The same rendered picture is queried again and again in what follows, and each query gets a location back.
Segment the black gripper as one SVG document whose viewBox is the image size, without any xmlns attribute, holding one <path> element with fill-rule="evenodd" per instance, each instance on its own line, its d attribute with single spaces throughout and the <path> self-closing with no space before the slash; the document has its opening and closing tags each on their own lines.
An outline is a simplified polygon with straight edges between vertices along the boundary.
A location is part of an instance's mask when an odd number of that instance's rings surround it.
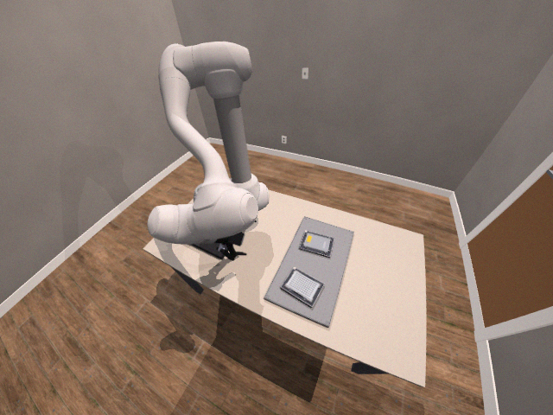
<svg viewBox="0 0 553 415">
<path fill-rule="evenodd" d="M 228 237 L 227 237 L 228 238 Z M 228 259 L 234 260 L 238 255 L 246 256 L 247 253 L 244 252 L 235 252 L 235 249 L 231 243 L 228 242 L 227 238 L 217 239 L 214 243 L 220 243 L 219 247 L 217 247 L 217 251 L 222 252 Z M 225 250 L 224 245 L 227 246 L 228 251 Z M 240 254 L 243 253 L 243 254 Z"/>
</svg>

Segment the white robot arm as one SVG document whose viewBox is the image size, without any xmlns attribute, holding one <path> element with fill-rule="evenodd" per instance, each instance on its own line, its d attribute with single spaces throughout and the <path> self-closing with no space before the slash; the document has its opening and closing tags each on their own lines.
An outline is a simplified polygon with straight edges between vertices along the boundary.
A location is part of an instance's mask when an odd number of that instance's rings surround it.
<svg viewBox="0 0 553 415">
<path fill-rule="evenodd" d="M 249 51 L 236 43 L 171 44 L 164 50 L 158 78 L 168 126 L 201 163 L 205 177 L 193 204 L 153 208 L 148 218 L 152 237 L 180 245 L 228 237 L 242 246 L 242 232 L 269 204 L 268 188 L 251 173 L 239 100 L 251 73 Z M 190 90 L 200 86 L 213 98 L 231 179 L 219 153 L 188 122 Z"/>
</svg>

